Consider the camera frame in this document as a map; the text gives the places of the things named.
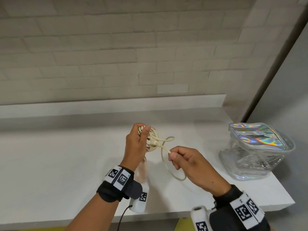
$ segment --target person's left hand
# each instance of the person's left hand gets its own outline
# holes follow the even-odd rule
[[[120,166],[135,171],[139,163],[143,160],[147,150],[147,138],[151,127],[145,126],[139,136],[138,128],[145,126],[143,123],[135,123],[131,132],[126,136],[126,146],[124,158]]]

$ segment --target black and white qr code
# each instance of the black and white qr code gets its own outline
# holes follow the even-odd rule
[[[245,221],[252,217],[252,214],[244,204],[236,208],[235,212],[238,214],[242,221]]]
[[[259,211],[258,206],[252,201],[252,199],[249,199],[246,202],[247,206],[249,206],[250,210],[252,210],[252,212],[256,215]]]
[[[120,177],[118,178],[117,182],[120,183],[122,186],[124,186],[127,179],[128,178],[125,175],[121,174]]]
[[[198,231],[209,231],[205,221],[197,222],[196,226]]]
[[[117,175],[118,170],[113,169],[111,170],[111,172],[108,174],[109,177],[115,178],[115,176]]]
[[[139,200],[145,202],[147,200],[147,195],[148,193],[142,192]]]

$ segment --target holographic bag lid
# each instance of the holographic bag lid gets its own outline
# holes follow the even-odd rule
[[[255,150],[290,151],[284,139],[264,123],[231,123],[229,131],[234,133],[241,143]]]

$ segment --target yellow floor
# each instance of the yellow floor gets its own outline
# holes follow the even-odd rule
[[[54,227],[46,229],[27,229],[23,231],[63,231],[65,228],[66,227]],[[195,229],[190,218],[180,218],[174,231],[195,231]]]

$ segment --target cable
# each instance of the cable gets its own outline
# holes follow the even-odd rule
[[[138,131],[139,131],[139,134],[141,134],[142,132],[142,129],[144,128],[145,126],[143,127],[139,127],[138,128]],[[174,136],[169,136],[167,137],[166,139],[160,139],[156,130],[154,128],[151,128],[150,132],[149,132],[149,138],[148,138],[148,141],[147,141],[147,152],[149,151],[154,151],[157,147],[160,147],[161,148],[161,151],[160,151],[160,155],[161,155],[161,159],[163,160],[164,162],[164,165],[166,167],[166,169],[168,170],[168,172],[172,175],[172,177],[174,177],[175,179],[179,180],[179,181],[184,181],[186,179],[186,174],[185,174],[185,177],[184,178],[179,178],[177,176],[175,176],[168,168],[167,166],[167,163],[165,162],[164,160],[164,156],[163,156],[163,149],[168,152],[168,155],[171,153],[171,151],[169,149],[167,149],[164,144],[165,142],[170,142],[170,141],[173,141],[175,139]]]
[[[129,209],[129,208],[131,208],[133,205],[129,205],[125,210],[124,210],[124,212],[123,212],[123,214],[122,214],[122,216],[121,216],[121,219],[120,219],[120,221],[119,221],[119,224],[118,224],[118,229],[117,229],[117,231],[119,231],[119,228],[120,228],[120,224],[121,224],[121,220],[122,220],[122,218],[123,218],[123,216],[124,216],[124,213],[126,212],[126,210],[127,209]]]

